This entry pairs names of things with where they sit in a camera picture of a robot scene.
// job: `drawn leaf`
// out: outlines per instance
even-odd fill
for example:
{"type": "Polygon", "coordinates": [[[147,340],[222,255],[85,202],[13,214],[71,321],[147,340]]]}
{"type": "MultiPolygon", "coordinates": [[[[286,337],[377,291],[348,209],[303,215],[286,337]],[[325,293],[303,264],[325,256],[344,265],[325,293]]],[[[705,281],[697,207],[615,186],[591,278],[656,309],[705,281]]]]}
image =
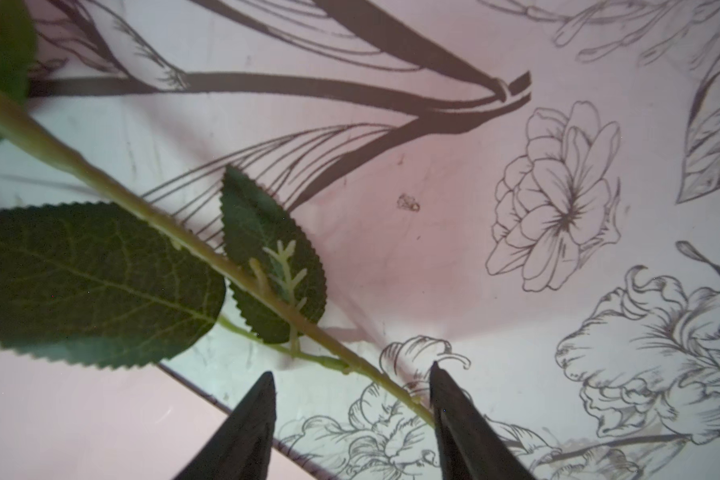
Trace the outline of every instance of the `drawn leaf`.
{"type": "Polygon", "coordinates": [[[224,279],[114,204],[0,210],[0,346],[142,366],[201,338],[224,279]]]}
{"type": "Polygon", "coordinates": [[[720,11],[720,0],[709,0],[693,9],[693,23],[703,23],[715,16],[720,11]]]}
{"type": "Polygon", "coordinates": [[[693,101],[677,203],[720,189],[720,55],[693,101]]]}
{"type": "Polygon", "coordinates": [[[308,52],[386,72],[416,72],[422,68],[383,52],[351,32],[311,0],[287,6],[271,0],[230,2],[190,0],[232,22],[308,52]]]}
{"type": "Polygon", "coordinates": [[[606,56],[621,46],[621,42],[611,42],[599,47],[584,48],[576,54],[576,60],[581,63],[590,63],[606,56]]]}
{"type": "Polygon", "coordinates": [[[220,250],[223,224],[217,202],[227,166],[244,171],[290,211],[315,176],[392,129],[384,124],[348,124],[283,135],[193,168],[143,198],[220,250]]]}
{"type": "MultiPolygon", "coordinates": [[[[270,287],[285,302],[317,323],[326,309],[326,274],[306,235],[288,213],[237,168],[226,168],[221,194],[224,246],[227,256],[244,265],[256,259],[270,287]],[[303,278],[297,282],[299,275],[303,278]]],[[[232,285],[237,306],[246,323],[267,343],[288,341],[290,325],[249,293],[232,285]]]]}
{"type": "Polygon", "coordinates": [[[24,103],[27,72],[37,49],[32,18],[23,0],[0,0],[0,91],[24,103]]]}
{"type": "Polygon", "coordinates": [[[639,67],[644,67],[648,64],[651,64],[661,58],[661,56],[667,52],[677,41],[677,37],[669,37],[667,40],[663,41],[662,43],[655,44],[653,47],[648,48],[643,53],[640,54],[640,56],[637,58],[637,65],[639,67]]]}
{"type": "Polygon", "coordinates": [[[693,245],[691,245],[690,242],[681,240],[679,242],[675,242],[675,247],[678,249],[679,252],[681,252],[688,258],[709,265],[718,275],[720,275],[720,265],[712,263],[704,255],[701,255],[701,253],[693,245]]]}
{"type": "Polygon", "coordinates": [[[562,24],[554,35],[554,44],[558,47],[564,47],[574,39],[583,26],[600,10],[600,5],[593,5],[582,12],[574,15],[566,23],[562,24]]]}
{"type": "Polygon", "coordinates": [[[368,0],[306,0],[298,8],[270,0],[191,0],[233,22],[343,62],[394,72],[428,68],[483,85],[506,100],[499,80],[476,69],[368,0]]]}
{"type": "Polygon", "coordinates": [[[501,441],[507,444],[512,455],[518,457],[518,460],[531,471],[539,462],[560,453],[558,448],[550,447],[541,437],[527,428],[496,422],[485,415],[483,418],[501,441]]]}

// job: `drawn stem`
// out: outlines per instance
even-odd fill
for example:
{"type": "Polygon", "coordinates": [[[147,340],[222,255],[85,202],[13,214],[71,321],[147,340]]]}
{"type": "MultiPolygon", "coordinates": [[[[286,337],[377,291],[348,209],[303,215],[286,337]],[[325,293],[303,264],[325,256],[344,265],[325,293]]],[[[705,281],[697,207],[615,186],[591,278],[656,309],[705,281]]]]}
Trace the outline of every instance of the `drawn stem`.
{"type": "MultiPolygon", "coordinates": [[[[650,436],[620,438],[618,440],[613,440],[612,442],[600,443],[597,445],[580,448],[580,449],[574,450],[572,452],[558,453],[557,455],[551,456],[549,459],[544,460],[541,463],[552,463],[552,462],[559,462],[561,460],[567,460],[569,458],[576,458],[578,456],[582,456],[583,454],[585,454],[587,451],[591,450],[592,448],[598,448],[598,447],[618,448],[618,447],[624,447],[624,446],[628,446],[628,445],[640,445],[643,443],[664,443],[664,442],[672,442],[672,440],[679,440],[681,438],[685,438],[688,441],[690,441],[690,436],[681,435],[679,433],[668,434],[668,435],[650,435],[650,436]]],[[[516,446],[516,447],[520,447],[520,448],[523,447],[520,442],[516,442],[516,441],[505,442],[505,445],[510,446],[510,447],[512,447],[512,446],[516,446]]]]}
{"type": "Polygon", "coordinates": [[[341,344],[326,331],[311,323],[298,312],[297,308],[281,301],[278,295],[270,289],[259,288],[254,277],[245,274],[240,266],[231,262],[226,256],[218,254],[200,238],[178,225],[171,216],[156,210],[151,204],[125,188],[104,171],[88,163],[79,152],[58,140],[26,114],[18,104],[1,92],[0,136],[49,166],[72,174],[171,238],[176,244],[187,248],[192,255],[205,261],[215,271],[224,275],[240,289],[249,293],[261,304],[297,328],[299,332],[304,333],[327,351],[344,360],[349,367],[347,372],[358,372],[376,382],[426,423],[434,426],[430,411],[416,403],[408,392],[387,375],[341,344]]]}
{"type": "MultiPolygon", "coordinates": [[[[184,74],[187,87],[171,94],[258,93],[324,98],[351,104],[381,108],[410,115],[432,111],[477,108],[498,101],[495,94],[475,100],[442,100],[406,91],[375,87],[355,82],[292,75],[250,72],[196,72],[184,74]]],[[[29,96],[38,97],[109,97],[159,94],[163,91],[135,78],[61,78],[30,80],[29,96]]]]}
{"type": "Polygon", "coordinates": [[[284,347],[282,345],[277,345],[274,343],[264,343],[261,339],[259,339],[258,336],[256,336],[255,333],[249,332],[248,330],[245,330],[243,328],[240,328],[239,326],[235,325],[230,321],[230,319],[226,318],[224,315],[219,315],[219,324],[223,326],[228,331],[231,331],[232,333],[236,333],[237,335],[244,336],[248,340],[254,341],[256,343],[259,343],[260,345],[268,346],[270,349],[278,351],[280,353],[285,353],[286,355],[293,356],[297,359],[301,360],[307,360],[308,362],[317,363],[319,365],[324,366],[327,369],[330,370],[336,370],[337,372],[346,373],[347,370],[349,370],[351,367],[349,364],[347,364],[344,360],[336,359],[332,356],[324,356],[324,355],[310,355],[309,353],[305,353],[301,350],[297,352],[291,351],[290,348],[284,347]]]}

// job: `flower line drawing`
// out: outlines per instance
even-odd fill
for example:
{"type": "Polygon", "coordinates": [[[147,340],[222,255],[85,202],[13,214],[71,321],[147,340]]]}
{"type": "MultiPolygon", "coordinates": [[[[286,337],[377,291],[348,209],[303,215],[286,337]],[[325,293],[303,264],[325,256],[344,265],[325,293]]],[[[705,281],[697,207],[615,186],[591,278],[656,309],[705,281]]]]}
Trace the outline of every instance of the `flower line drawing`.
{"type": "Polygon", "coordinates": [[[220,176],[235,165],[288,210],[384,152],[435,134],[459,135],[518,110],[530,101],[530,73],[504,81],[466,62],[369,0],[351,5],[310,0],[185,0],[197,14],[234,24],[355,72],[415,75],[429,71],[477,87],[467,98],[431,98],[412,91],[319,76],[225,70],[189,72],[160,54],[160,46],[125,19],[114,0],[41,0],[32,5],[40,48],[30,96],[264,94],[341,102],[406,117],[398,124],[335,123],[259,139],[156,186],[145,200],[170,212],[220,250],[214,211],[220,176]]]}
{"type": "Polygon", "coordinates": [[[558,48],[567,46],[577,36],[584,36],[587,29],[595,29],[598,44],[582,48],[576,55],[576,60],[582,63],[600,60],[662,28],[666,33],[658,43],[640,53],[638,66],[651,64],[671,49],[678,49],[683,50],[688,66],[693,70],[720,43],[720,0],[605,0],[570,14],[553,12],[539,5],[525,5],[518,0],[478,2],[499,12],[524,16],[533,22],[560,24],[552,38],[558,48]],[[602,38],[608,40],[600,43],[602,38]]]}
{"type": "MultiPolygon", "coordinates": [[[[676,246],[720,274],[720,265],[693,245],[676,246]]],[[[603,296],[555,355],[565,376],[582,384],[580,398],[597,419],[596,436],[614,439],[565,451],[528,428],[484,416],[539,480],[650,478],[683,449],[720,437],[720,349],[714,348],[720,290],[686,294],[672,276],[641,281],[646,270],[630,268],[624,286],[603,296]]],[[[426,336],[391,343],[379,365],[426,404],[435,361],[470,367],[449,342],[426,336]]],[[[282,446],[322,480],[441,477],[434,431],[375,384],[349,407],[346,422],[327,416],[299,421],[282,446]]]]}
{"type": "Polygon", "coordinates": [[[581,382],[597,435],[627,436],[660,422],[696,444],[720,435],[720,292],[690,294],[671,276],[605,295],[582,327],[557,348],[568,379],[581,382]]]}
{"type": "Polygon", "coordinates": [[[523,290],[558,290],[592,254],[620,238],[620,183],[604,179],[620,145],[616,122],[600,126],[588,101],[569,115],[537,108],[526,127],[526,154],[496,186],[496,246],[490,275],[522,267],[523,290]]]}

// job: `drawn flower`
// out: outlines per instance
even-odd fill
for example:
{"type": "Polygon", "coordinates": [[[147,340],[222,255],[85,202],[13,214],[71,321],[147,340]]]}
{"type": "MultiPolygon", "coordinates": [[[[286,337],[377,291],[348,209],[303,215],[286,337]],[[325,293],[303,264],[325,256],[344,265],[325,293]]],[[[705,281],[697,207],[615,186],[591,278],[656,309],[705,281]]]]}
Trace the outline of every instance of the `drawn flower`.
{"type": "Polygon", "coordinates": [[[515,159],[496,187],[497,244],[486,267],[491,275],[523,267],[523,288],[559,289],[602,245],[620,238],[619,189],[603,176],[619,149],[618,124],[600,128],[589,102],[570,116],[538,108],[528,120],[526,155],[515,159]]]}
{"type": "MultiPolygon", "coordinates": [[[[469,359],[453,353],[450,343],[427,336],[389,344],[379,365],[411,394],[426,400],[432,362],[443,360],[470,365],[469,359]]],[[[413,480],[439,470],[434,430],[376,384],[366,387],[349,408],[348,425],[312,417],[283,443],[299,452],[295,460],[318,478],[413,480]]]]}
{"type": "Polygon", "coordinates": [[[582,327],[557,347],[565,375],[582,382],[598,436],[625,436],[654,422],[706,443],[720,435],[720,292],[689,296],[671,276],[626,274],[582,327]]]}
{"type": "Polygon", "coordinates": [[[467,357],[454,353],[450,342],[423,335],[387,345],[378,366],[408,393],[428,402],[432,362],[443,360],[457,360],[465,370],[471,366],[467,357]]]}

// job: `floral illustration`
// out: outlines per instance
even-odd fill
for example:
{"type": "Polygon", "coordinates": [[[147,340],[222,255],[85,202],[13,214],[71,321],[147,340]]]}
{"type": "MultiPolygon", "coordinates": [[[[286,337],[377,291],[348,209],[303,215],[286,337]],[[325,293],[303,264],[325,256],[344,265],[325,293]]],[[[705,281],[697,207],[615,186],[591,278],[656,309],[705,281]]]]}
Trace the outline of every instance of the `floral illustration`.
{"type": "MultiPolygon", "coordinates": [[[[690,243],[676,246],[720,274],[720,266],[690,243]]],[[[640,282],[644,270],[630,269],[624,287],[600,299],[582,327],[557,347],[566,377],[582,383],[580,397],[597,418],[596,435],[618,439],[565,451],[528,428],[483,416],[535,478],[651,478],[684,448],[720,436],[720,349],[714,348],[720,291],[703,287],[686,294],[672,276],[640,282]],[[667,434],[657,435],[657,426],[667,434]]],[[[470,367],[450,343],[426,336],[391,343],[379,365],[428,402],[432,361],[443,360],[470,367]]],[[[283,443],[287,455],[326,480],[441,478],[432,429],[375,384],[350,406],[346,423],[314,416],[283,443]]]]}
{"type": "MultiPolygon", "coordinates": [[[[379,366],[428,402],[432,362],[443,360],[470,367],[450,343],[426,336],[389,344],[379,366]]],[[[314,416],[283,444],[288,455],[318,478],[412,480],[427,471],[440,473],[434,430],[374,383],[349,408],[348,423],[314,416]]]]}
{"type": "Polygon", "coordinates": [[[589,102],[570,115],[537,108],[528,119],[526,155],[513,160],[496,186],[497,242],[491,275],[522,267],[523,289],[559,289],[602,245],[620,238],[620,188],[604,179],[619,149],[620,130],[589,102]]]}
{"type": "Polygon", "coordinates": [[[653,63],[671,49],[682,49],[688,51],[686,61],[689,68],[694,69],[720,43],[720,0],[605,0],[566,13],[553,12],[538,4],[525,5],[518,0],[478,1],[534,22],[558,24],[553,36],[557,47],[584,36],[583,32],[588,29],[595,30],[597,43],[579,50],[576,55],[576,60],[583,63],[594,62],[619,48],[638,43],[650,32],[665,32],[661,40],[643,49],[638,65],[653,63]]]}
{"type": "Polygon", "coordinates": [[[720,54],[693,99],[677,203],[720,189],[720,54]]]}
{"type": "Polygon", "coordinates": [[[703,444],[720,435],[720,292],[683,291],[671,276],[645,283],[626,274],[557,349],[565,375],[581,382],[598,436],[628,436],[660,422],[703,444]]]}

